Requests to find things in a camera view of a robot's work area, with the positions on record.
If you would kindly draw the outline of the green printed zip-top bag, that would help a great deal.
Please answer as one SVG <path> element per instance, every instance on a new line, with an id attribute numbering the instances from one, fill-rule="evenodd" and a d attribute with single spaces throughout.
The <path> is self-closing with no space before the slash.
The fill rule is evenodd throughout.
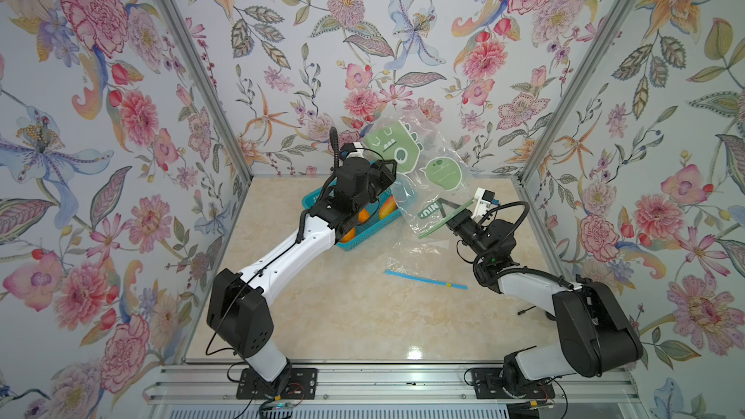
<path id="1" fill-rule="evenodd" d="M 398 163 L 390 191 L 417 238 L 425 239 L 446 225 L 438 199 L 459 204 L 460 213 L 471 207 L 475 185 L 470 168 L 423 112 L 380 118 L 363 144 Z"/>

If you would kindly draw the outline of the large orange mango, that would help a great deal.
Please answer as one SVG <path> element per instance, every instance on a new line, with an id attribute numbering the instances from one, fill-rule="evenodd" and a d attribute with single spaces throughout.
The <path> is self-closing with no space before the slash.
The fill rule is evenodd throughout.
<path id="1" fill-rule="evenodd" d="M 341 238 L 340 242 L 342 244 L 346 244 L 347 242 L 351 242 L 356 238 L 356 229 L 352 228 L 348 233 L 346 233 L 343 238 Z"/>

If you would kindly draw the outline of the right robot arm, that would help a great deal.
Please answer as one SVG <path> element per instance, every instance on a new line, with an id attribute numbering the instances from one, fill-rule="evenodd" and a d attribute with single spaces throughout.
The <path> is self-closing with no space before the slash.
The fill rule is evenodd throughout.
<path id="1" fill-rule="evenodd" d="M 566 279 L 512 259 L 515 233 L 529 212 L 523 201 L 489 201 L 480 213 L 464 209 L 445 223 L 475 255 L 470 264 L 481 287 L 519 298 L 555 320 L 554 345 L 504 358 L 499 384 L 513 397 L 563 376 L 600 377 L 643 354 L 636 330 L 606 284 L 585 277 Z"/>

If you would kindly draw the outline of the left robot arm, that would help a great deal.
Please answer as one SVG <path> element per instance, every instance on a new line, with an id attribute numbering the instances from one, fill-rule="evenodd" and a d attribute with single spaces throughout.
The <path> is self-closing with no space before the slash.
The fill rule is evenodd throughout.
<path id="1" fill-rule="evenodd" d="M 300 271 L 359 225 L 361 211 L 396 180 L 396 161 L 347 155 L 302 211 L 294 234 L 254 264 L 215 277 L 207 324 L 276 394 L 289 382 L 292 363 L 272 341 L 273 302 Z"/>

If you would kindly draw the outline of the middle orange mango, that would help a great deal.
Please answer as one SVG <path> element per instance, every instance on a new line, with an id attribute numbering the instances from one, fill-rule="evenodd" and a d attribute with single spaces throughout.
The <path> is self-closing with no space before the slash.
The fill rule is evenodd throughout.
<path id="1" fill-rule="evenodd" d="M 361 224 L 365 224 L 371 220 L 371 217 L 372 214 L 367 209 L 363 209 L 358 215 L 358 222 Z"/>

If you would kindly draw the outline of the red yellow mango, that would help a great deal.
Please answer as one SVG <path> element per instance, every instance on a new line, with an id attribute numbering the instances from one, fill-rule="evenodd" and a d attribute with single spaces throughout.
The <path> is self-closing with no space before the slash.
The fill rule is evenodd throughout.
<path id="1" fill-rule="evenodd" d="M 398 206 L 395 201 L 395 199 L 392 196 L 389 196 L 380 206 L 378 211 L 378 219 L 384 220 L 388 216 L 393 215 L 395 211 L 397 211 Z"/>

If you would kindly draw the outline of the clear blue-zipper bag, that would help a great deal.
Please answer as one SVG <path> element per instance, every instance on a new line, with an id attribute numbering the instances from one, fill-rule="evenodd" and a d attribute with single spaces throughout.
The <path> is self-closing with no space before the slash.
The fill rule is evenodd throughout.
<path id="1" fill-rule="evenodd" d="M 469 268 L 455 250 L 456 242 L 445 236 L 420 240 L 407 235 L 390 248 L 386 273 L 442 287 L 468 290 Z"/>

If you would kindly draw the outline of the teal plastic basket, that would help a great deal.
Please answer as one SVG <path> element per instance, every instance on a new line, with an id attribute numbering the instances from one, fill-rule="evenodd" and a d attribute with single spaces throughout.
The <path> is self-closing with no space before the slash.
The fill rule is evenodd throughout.
<path id="1" fill-rule="evenodd" d="M 356 238 L 354 240 L 352 240 L 351 242 L 347 242 L 346 244 L 342 244 L 341 242 L 338 242 L 337 247 L 341 248 L 344 251 L 351 251 L 353 248 L 356 248 L 356 246 L 359 246 L 359 244 L 362 244 L 362 242 L 365 242 L 365 240 L 372 238 L 374 234 L 383 230 L 386 226 L 388 226 L 395 220 L 401 218 L 402 211 L 400 209 L 397 209 L 397 211 L 395 211 L 393 215 L 388 216 L 386 219 L 384 220 L 378 219 L 379 208 L 389 196 L 392 196 L 392 194 L 386 191 L 381 196 L 381 199 L 379 200 L 378 203 L 368 205 L 366 209 L 372 214 L 371 220 L 365 224 L 360 224 L 355 227 Z"/>

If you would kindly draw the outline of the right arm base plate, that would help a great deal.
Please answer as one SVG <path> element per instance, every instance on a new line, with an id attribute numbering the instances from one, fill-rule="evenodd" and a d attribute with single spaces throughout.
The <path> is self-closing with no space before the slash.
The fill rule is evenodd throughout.
<path id="1" fill-rule="evenodd" d="M 549 401 L 556 396 L 546 381 L 527 380 L 512 369 L 471 368 L 464 380 L 479 400 Z"/>

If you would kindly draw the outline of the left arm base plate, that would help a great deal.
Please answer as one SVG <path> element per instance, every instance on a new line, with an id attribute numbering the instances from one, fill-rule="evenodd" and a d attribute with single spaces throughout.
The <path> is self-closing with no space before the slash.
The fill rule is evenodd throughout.
<path id="1" fill-rule="evenodd" d="M 318 369 L 290 368 L 273 381 L 265 380 L 252 368 L 243 369 L 238 381 L 238 400 L 314 400 Z"/>

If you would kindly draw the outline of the aluminium front rail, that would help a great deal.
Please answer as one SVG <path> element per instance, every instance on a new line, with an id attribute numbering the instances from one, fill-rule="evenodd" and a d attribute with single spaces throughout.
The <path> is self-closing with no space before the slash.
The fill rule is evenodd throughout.
<path id="1" fill-rule="evenodd" d="M 313 363 L 313 386 L 270 401 L 245 394 L 225 363 L 164 369 L 145 418 L 646 418 L 630 376 L 561 377 L 536 400 L 479 399 L 469 364 Z"/>

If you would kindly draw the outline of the left corner aluminium post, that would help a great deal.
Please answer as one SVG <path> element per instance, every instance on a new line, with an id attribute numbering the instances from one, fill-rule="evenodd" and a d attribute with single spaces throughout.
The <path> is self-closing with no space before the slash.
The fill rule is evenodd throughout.
<path id="1" fill-rule="evenodd" d="M 223 106 L 218 98 L 217 90 L 210 79 L 208 70 L 201 62 L 200 52 L 191 37 L 184 17 L 175 0 L 154 0 L 161 9 L 166 25 L 171 31 L 178 49 L 184 56 L 184 66 L 194 85 L 199 89 L 205 100 L 207 110 L 213 118 L 213 126 L 225 141 L 225 147 L 232 164 L 240 178 L 250 184 L 253 176 L 244 159 L 244 153 L 239 147 Z"/>

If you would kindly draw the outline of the corner aluminium post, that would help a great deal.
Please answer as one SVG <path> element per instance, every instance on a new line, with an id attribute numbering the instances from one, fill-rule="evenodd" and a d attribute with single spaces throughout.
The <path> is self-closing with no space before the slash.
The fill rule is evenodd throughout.
<path id="1" fill-rule="evenodd" d="M 553 140 L 562 128 L 565 119 L 572 111 L 574 103 L 582 91 L 584 91 L 586 85 L 591 83 L 595 71 L 598 69 L 607 51 L 611 48 L 623 22 L 632 9 L 634 9 L 634 3 L 636 3 L 636 0 L 615 0 L 613 2 L 609 13 L 606 15 L 606 24 L 599 31 L 593 44 L 589 46 L 587 54 L 585 54 L 584 58 L 577 65 L 576 75 L 570 80 L 567 92 L 560 98 L 560 103 L 551 116 L 547 128 L 545 128 L 539 138 L 539 142 L 530 160 L 524 167 L 522 174 L 518 177 L 518 184 L 520 186 L 526 186 L 537 175 L 539 165 L 545 159 Z"/>
<path id="2" fill-rule="evenodd" d="M 232 164 L 240 178 L 250 184 L 253 176 L 244 159 L 244 153 L 239 147 L 223 106 L 218 98 L 217 90 L 210 79 L 208 70 L 201 62 L 200 52 L 191 37 L 184 17 L 175 0 L 154 0 L 161 9 L 166 25 L 171 31 L 178 49 L 184 56 L 184 66 L 194 85 L 199 89 L 205 100 L 207 110 L 213 118 L 213 126 L 225 141 L 225 147 Z"/>

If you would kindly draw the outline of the right corner aluminium post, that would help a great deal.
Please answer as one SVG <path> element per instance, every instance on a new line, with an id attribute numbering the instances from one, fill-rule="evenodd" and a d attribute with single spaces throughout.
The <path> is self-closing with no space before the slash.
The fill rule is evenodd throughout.
<path id="1" fill-rule="evenodd" d="M 632 9 L 634 9 L 634 3 L 636 3 L 636 0 L 615 0 L 613 2 L 609 13 L 606 15 L 606 24 L 599 31 L 593 44 L 589 46 L 587 54 L 585 54 L 584 58 L 577 65 L 576 75 L 570 80 L 567 92 L 560 98 L 560 103 L 551 116 L 547 128 L 545 128 L 539 138 L 539 142 L 530 160 L 524 167 L 522 174 L 518 177 L 518 184 L 520 186 L 526 186 L 537 175 L 539 165 L 545 159 L 553 140 L 562 128 L 565 119 L 572 111 L 574 103 L 582 91 L 584 91 L 586 85 L 591 83 L 595 71 L 598 69 L 607 51 L 611 48 L 623 22 Z"/>

